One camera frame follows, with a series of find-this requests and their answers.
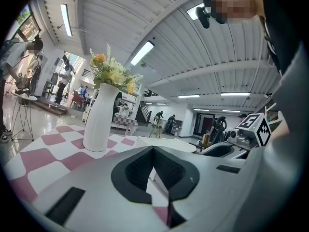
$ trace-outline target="chair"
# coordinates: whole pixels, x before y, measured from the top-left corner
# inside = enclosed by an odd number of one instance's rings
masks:
[[[73,98],[72,98],[72,102],[71,102],[71,106],[72,103],[75,102],[79,105],[82,105],[84,103],[84,98],[79,96],[78,92],[76,90],[73,90],[74,94],[73,94]]]

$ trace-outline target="black rubber pad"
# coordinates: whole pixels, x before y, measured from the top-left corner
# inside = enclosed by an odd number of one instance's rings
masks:
[[[81,200],[84,193],[85,190],[75,187],[70,188],[70,190],[68,190],[46,213],[46,217],[63,226]]]
[[[230,166],[225,166],[225,165],[219,165],[217,169],[225,171],[225,172],[230,172],[233,174],[238,174],[240,171],[240,168],[235,168],[235,167],[230,167]]]

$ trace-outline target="ceiling lamp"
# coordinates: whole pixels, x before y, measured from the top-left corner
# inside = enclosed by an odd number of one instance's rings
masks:
[[[197,98],[199,95],[183,95],[183,96],[178,96],[178,98],[183,99],[183,98]]]
[[[240,92],[240,93],[221,93],[221,96],[250,96],[249,92]]]
[[[226,112],[226,113],[240,113],[240,111],[233,111],[233,110],[222,110],[222,112]]]
[[[151,41],[147,41],[146,44],[139,50],[139,52],[132,59],[131,64],[136,65],[151,49],[154,48],[154,44]]]
[[[71,30],[70,21],[69,21],[68,5],[62,4],[60,7],[61,7],[62,18],[63,18],[64,26],[67,31],[67,35],[72,37],[72,30]]]
[[[194,109],[195,111],[200,111],[200,112],[209,112],[207,109]]]
[[[191,17],[191,19],[194,20],[194,21],[198,19],[198,16],[197,16],[197,13],[196,13],[198,7],[199,7],[199,8],[202,8],[202,7],[204,7],[204,4],[201,3],[201,4],[195,6],[195,7],[193,7],[192,9],[189,9],[189,10],[187,11],[187,13],[188,13],[189,16]]]

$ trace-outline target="flower bouquet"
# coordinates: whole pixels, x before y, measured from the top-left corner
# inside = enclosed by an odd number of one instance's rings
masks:
[[[125,68],[111,57],[111,47],[107,44],[107,56],[95,54],[90,49],[92,59],[90,66],[95,75],[95,89],[100,88],[101,83],[115,86],[120,91],[137,95],[135,92],[135,82],[143,78],[140,74],[130,75],[130,69]]]

